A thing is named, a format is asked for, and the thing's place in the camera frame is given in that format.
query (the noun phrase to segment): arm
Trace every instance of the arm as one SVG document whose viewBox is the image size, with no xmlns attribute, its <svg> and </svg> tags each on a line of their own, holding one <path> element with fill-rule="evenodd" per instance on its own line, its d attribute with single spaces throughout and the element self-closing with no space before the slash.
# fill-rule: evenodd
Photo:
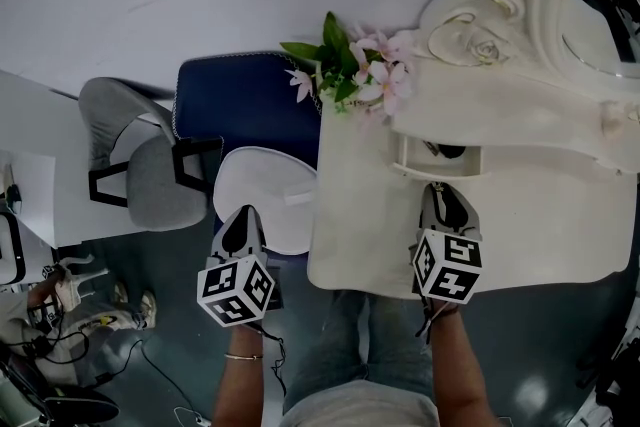
<svg viewBox="0 0 640 427">
<path fill-rule="evenodd" d="M 229 354 L 262 356 L 262 335 L 246 327 L 232 328 Z M 262 360 L 227 359 L 213 409 L 214 427 L 260 427 L 264 402 Z"/>
<path fill-rule="evenodd" d="M 431 337 L 433 381 L 442 427 L 498 427 L 460 313 L 436 319 Z"/>
<path fill-rule="evenodd" d="M 27 307 L 35 308 L 36 306 L 44 304 L 44 302 L 54 294 L 56 283 L 62 278 L 64 278 L 64 272 L 56 271 L 29 290 L 27 294 Z"/>
</svg>

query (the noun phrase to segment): pink flower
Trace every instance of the pink flower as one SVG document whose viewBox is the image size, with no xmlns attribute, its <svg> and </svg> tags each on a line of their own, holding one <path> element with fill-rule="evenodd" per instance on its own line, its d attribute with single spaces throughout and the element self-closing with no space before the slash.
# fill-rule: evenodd
<svg viewBox="0 0 640 427">
<path fill-rule="evenodd" d="M 351 31 L 349 31 L 352 39 L 357 40 L 361 40 L 361 39 L 376 39 L 376 35 L 375 33 L 367 33 L 365 32 L 365 30 L 362 28 L 362 26 L 359 23 L 355 23 L 353 26 L 353 29 L 351 29 Z"/>
<path fill-rule="evenodd" d="M 403 63 L 396 64 L 391 72 L 387 66 L 379 61 L 374 61 L 369 66 L 369 73 L 373 76 L 370 85 L 362 86 L 358 93 L 358 100 L 371 102 L 381 96 L 384 99 L 384 111 L 388 116 L 393 116 L 398 109 L 398 98 L 411 96 L 411 84 L 407 77 L 407 71 Z"/>
<path fill-rule="evenodd" d="M 369 78 L 369 63 L 367 62 L 367 56 L 364 55 L 364 50 L 355 43 L 349 44 L 349 50 L 351 50 L 353 57 L 356 58 L 356 61 L 358 61 L 358 65 L 360 66 L 358 72 L 353 76 L 353 81 L 359 86 L 362 86 Z"/>
<path fill-rule="evenodd" d="M 411 59 L 413 36 L 411 31 L 398 31 L 395 36 L 387 39 L 382 32 L 378 31 L 375 37 L 368 36 L 360 39 L 356 45 L 380 52 L 384 60 L 390 63 L 408 62 Z"/>
<path fill-rule="evenodd" d="M 289 82 L 290 86 L 300 86 L 298 87 L 298 103 L 305 99 L 308 94 L 311 94 L 313 91 L 313 84 L 311 83 L 311 77 L 307 75 L 305 72 L 296 70 L 284 70 L 290 75 L 293 75 L 293 78 Z"/>
</svg>

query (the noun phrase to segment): sneaker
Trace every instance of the sneaker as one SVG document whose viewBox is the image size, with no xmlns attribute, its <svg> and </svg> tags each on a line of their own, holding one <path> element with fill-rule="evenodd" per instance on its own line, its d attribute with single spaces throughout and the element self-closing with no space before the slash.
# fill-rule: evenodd
<svg viewBox="0 0 640 427">
<path fill-rule="evenodd" d="M 127 293 L 127 287 L 121 281 L 118 281 L 115 286 L 115 302 L 116 303 L 128 303 L 129 294 Z"/>
<path fill-rule="evenodd" d="M 156 297 L 148 290 L 142 294 L 142 302 L 140 303 L 140 313 L 146 323 L 145 329 L 156 327 L 156 314 L 158 313 L 158 305 Z"/>
</svg>

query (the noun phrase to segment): navy blue chair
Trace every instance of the navy blue chair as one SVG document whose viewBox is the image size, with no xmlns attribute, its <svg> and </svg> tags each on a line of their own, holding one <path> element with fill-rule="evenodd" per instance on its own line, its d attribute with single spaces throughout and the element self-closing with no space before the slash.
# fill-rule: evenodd
<svg viewBox="0 0 640 427">
<path fill-rule="evenodd" d="M 318 165 L 320 112 L 314 100 L 296 103 L 289 85 L 295 63 L 257 53 L 195 59 L 180 67 L 174 132 L 184 139 L 224 141 L 222 158 L 241 146 L 262 146 Z"/>
</svg>

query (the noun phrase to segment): green leaf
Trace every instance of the green leaf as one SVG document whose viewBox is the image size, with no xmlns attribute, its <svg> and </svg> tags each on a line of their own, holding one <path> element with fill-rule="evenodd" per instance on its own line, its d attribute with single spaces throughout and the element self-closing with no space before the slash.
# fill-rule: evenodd
<svg viewBox="0 0 640 427">
<path fill-rule="evenodd" d="M 335 102 L 341 102 L 342 100 L 346 100 L 353 93 L 358 90 L 358 86 L 356 86 L 352 80 L 346 79 L 342 81 L 340 84 L 336 86 L 336 97 Z"/>
<path fill-rule="evenodd" d="M 322 84 L 318 86 L 318 92 L 324 91 L 325 89 L 330 88 L 331 86 L 333 86 L 335 81 L 336 81 L 335 75 L 331 75 L 330 77 L 325 77 L 324 80 L 322 81 Z"/>
<path fill-rule="evenodd" d="M 327 45 L 320 45 L 318 47 L 318 51 L 316 52 L 315 60 L 320 62 L 325 62 L 331 59 L 333 56 L 333 52 L 330 47 Z"/>
<path fill-rule="evenodd" d="M 290 54 L 302 57 L 303 59 L 316 60 L 316 54 L 318 53 L 318 47 L 315 45 L 309 45 L 308 43 L 285 42 L 280 43 L 280 46 Z"/>
<path fill-rule="evenodd" d="M 367 58 L 367 61 L 371 62 L 371 61 L 382 61 L 382 55 L 380 55 L 380 52 L 378 52 L 377 50 L 371 50 L 369 48 L 366 48 L 364 51 L 364 55 Z"/>
<path fill-rule="evenodd" d="M 322 61 L 322 71 L 331 71 L 333 73 L 339 73 L 341 69 L 340 62 L 336 56 L 331 56 L 329 59 Z"/>
<path fill-rule="evenodd" d="M 349 47 L 342 47 L 340 50 L 340 63 L 342 64 L 342 73 L 347 77 L 353 77 L 360 68 Z"/>
<path fill-rule="evenodd" d="M 332 47 L 337 52 L 340 52 L 342 47 L 349 46 L 347 33 L 338 25 L 338 20 L 336 20 L 335 15 L 331 11 L 327 13 L 327 17 L 324 19 L 322 39 L 325 45 Z"/>
</svg>

